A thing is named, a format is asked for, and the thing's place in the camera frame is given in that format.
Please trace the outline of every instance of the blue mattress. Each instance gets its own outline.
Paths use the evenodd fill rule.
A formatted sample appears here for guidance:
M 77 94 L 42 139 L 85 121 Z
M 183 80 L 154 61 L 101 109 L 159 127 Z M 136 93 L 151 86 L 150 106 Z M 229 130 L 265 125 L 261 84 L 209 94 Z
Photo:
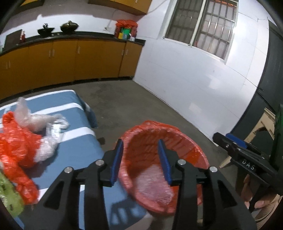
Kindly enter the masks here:
M 73 90 L 60 90 L 43 93 L 26 98 L 31 113 L 57 114 L 65 116 L 70 124 L 63 130 L 63 138 L 53 157 L 33 168 L 26 170 L 27 175 L 33 179 L 40 189 L 40 196 L 48 189 L 61 171 L 71 166 L 74 169 L 87 167 L 97 159 L 101 159 L 104 152 L 91 128 L 97 127 L 94 112 Z M 0 117 L 6 111 L 14 111 L 16 103 L 0 108 Z M 80 228 L 84 229 L 83 196 L 84 186 L 80 190 Z M 109 227 L 111 230 L 147 229 L 151 216 L 147 211 L 134 202 L 119 181 L 112 188 L 103 188 L 105 207 Z M 26 210 L 16 218 L 21 227 L 24 227 Z

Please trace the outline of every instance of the blue gripper pad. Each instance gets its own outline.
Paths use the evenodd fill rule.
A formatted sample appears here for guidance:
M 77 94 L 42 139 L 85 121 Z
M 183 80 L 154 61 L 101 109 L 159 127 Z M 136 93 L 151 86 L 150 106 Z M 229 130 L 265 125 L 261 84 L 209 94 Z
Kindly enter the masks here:
M 164 178 L 169 185 L 172 185 L 171 166 L 166 155 L 166 146 L 163 140 L 158 141 L 158 155 L 163 170 Z
M 110 183 L 112 186 L 114 185 L 118 177 L 123 151 L 124 151 L 124 143 L 121 139 L 118 139 L 116 147 L 114 149 L 115 157 L 110 171 Z

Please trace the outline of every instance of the black bowl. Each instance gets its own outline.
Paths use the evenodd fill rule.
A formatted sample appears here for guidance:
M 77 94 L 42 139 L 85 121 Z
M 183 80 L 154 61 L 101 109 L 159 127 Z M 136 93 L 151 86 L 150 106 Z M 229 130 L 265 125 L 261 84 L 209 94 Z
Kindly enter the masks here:
M 54 30 L 54 28 L 50 27 L 50 28 L 46 28 L 46 29 L 38 29 L 37 32 L 41 35 L 41 36 L 51 36 L 51 32 Z
M 63 33 L 70 34 L 73 33 L 78 27 L 79 25 L 62 25 L 60 26 L 60 29 Z

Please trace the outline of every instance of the concrete floor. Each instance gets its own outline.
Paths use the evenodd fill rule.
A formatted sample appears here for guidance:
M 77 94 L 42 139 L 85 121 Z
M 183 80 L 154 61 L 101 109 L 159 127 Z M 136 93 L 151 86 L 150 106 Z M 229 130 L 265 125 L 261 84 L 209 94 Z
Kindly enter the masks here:
M 132 80 L 109 80 L 87 82 L 62 86 L 24 95 L 29 97 L 44 92 L 73 89 L 93 109 L 97 116 L 99 128 L 95 129 L 97 138 L 104 137 L 104 151 L 112 149 L 115 141 L 129 128 L 141 124 L 145 120 L 154 120 L 178 127 L 184 134 L 193 139 L 206 154 L 210 165 L 219 166 L 227 157 L 227 153 L 216 147 L 190 122 L 158 99 L 152 93 Z M 0 106 L 16 101 L 12 99 Z M 237 168 L 230 166 L 221 169 L 227 180 L 235 186 Z M 151 230 L 169 230 L 172 217 L 158 217 L 152 223 Z

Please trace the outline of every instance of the yellow cabinet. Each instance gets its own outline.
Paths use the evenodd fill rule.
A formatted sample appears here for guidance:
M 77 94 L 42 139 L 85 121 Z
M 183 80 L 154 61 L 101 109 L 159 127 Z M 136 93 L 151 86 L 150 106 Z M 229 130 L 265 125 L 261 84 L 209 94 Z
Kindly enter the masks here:
M 14 94 L 14 84 L 11 81 L 11 71 L 8 62 L 9 54 L 0 56 L 0 99 Z
M 121 63 L 119 77 L 135 75 L 141 51 L 141 45 L 131 42 L 126 43 L 125 53 Z
M 89 4 L 96 4 L 122 10 L 134 15 L 145 15 L 152 0 L 88 0 Z
M 74 39 L 53 42 L 49 71 L 52 84 L 74 81 L 77 42 Z
M 0 57 L 0 99 L 31 89 L 27 79 L 28 50 L 28 47 L 24 47 Z
M 147 14 L 151 0 L 133 0 L 131 7 Z
M 104 41 L 82 39 L 78 41 L 75 80 L 100 77 L 101 57 Z
M 11 81 L 14 85 L 14 94 L 33 89 L 33 79 L 29 75 L 28 54 L 28 47 L 8 53 L 8 66 L 11 72 Z
M 131 7 L 135 0 L 115 0 L 115 2 Z
M 29 47 L 29 73 L 33 89 L 53 84 L 50 77 L 52 42 L 31 45 Z
M 118 77 L 124 48 L 124 42 L 104 42 L 101 53 L 100 78 Z

